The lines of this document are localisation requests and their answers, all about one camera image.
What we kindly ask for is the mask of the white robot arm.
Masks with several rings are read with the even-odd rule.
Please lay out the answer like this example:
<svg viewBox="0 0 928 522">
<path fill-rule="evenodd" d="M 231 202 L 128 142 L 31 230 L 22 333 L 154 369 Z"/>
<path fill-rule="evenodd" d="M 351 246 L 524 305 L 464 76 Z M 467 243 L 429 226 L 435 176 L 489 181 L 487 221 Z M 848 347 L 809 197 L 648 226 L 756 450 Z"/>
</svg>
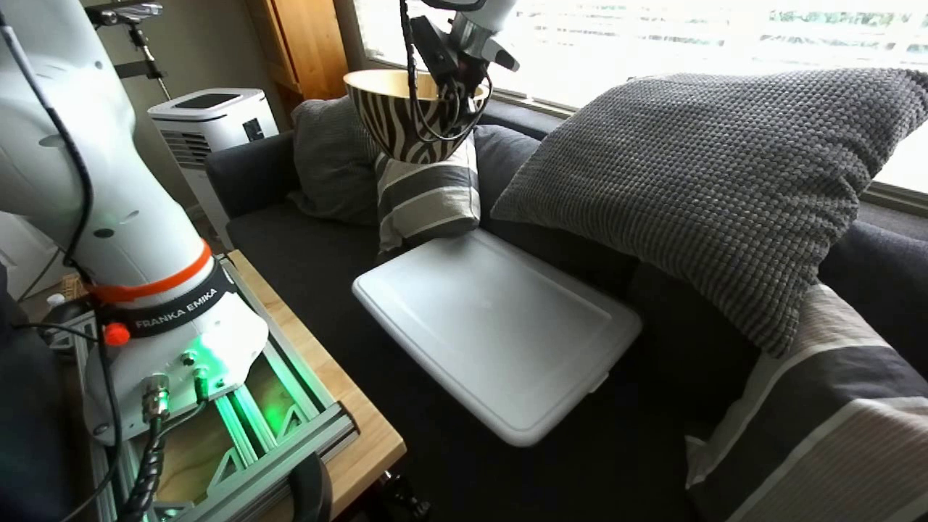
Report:
<svg viewBox="0 0 928 522">
<path fill-rule="evenodd" d="M 132 104 L 77 0 L 0 0 L 0 210 L 86 276 L 103 353 L 84 362 L 100 443 L 236 390 L 265 345 L 183 207 L 142 162 Z"/>
</svg>

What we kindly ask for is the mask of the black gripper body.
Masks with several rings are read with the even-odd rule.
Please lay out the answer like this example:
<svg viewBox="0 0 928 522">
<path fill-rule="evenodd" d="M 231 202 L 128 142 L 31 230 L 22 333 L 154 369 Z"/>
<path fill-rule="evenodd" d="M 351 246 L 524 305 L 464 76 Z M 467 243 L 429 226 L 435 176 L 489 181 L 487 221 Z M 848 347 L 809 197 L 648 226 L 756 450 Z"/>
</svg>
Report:
<svg viewBox="0 0 928 522">
<path fill-rule="evenodd" d="M 487 13 L 458 13 L 453 28 L 441 33 L 429 18 L 415 20 L 415 49 L 429 76 L 441 84 L 458 84 L 467 95 L 484 82 L 495 59 L 495 20 Z"/>
</svg>

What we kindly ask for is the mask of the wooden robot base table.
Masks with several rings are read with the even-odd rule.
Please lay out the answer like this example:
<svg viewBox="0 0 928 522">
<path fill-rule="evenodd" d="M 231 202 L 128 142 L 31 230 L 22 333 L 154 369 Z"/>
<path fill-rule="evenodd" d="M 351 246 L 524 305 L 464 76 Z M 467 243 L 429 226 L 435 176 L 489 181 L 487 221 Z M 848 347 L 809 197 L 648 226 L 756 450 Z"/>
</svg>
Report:
<svg viewBox="0 0 928 522">
<path fill-rule="evenodd" d="M 335 365 L 321 343 L 292 316 L 292 310 L 244 255 L 210 255 L 213 262 L 221 262 L 239 300 L 265 323 L 270 333 L 277 333 L 357 420 L 357 434 L 323 461 L 323 471 L 334 478 L 334 516 L 339 516 L 402 456 L 402 439 L 384 424 L 379 411 L 374 411 L 367 398 L 352 387 L 352 379 Z M 84 289 L 71 301 L 57 305 L 33 327 L 45 333 L 54 347 L 68 347 L 74 353 L 80 394 L 77 411 L 84 414 L 84 362 L 103 353 L 89 289 Z M 257 522 L 283 522 L 287 511 L 289 504 L 277 501 L 263 511 Z"/>
</svg>

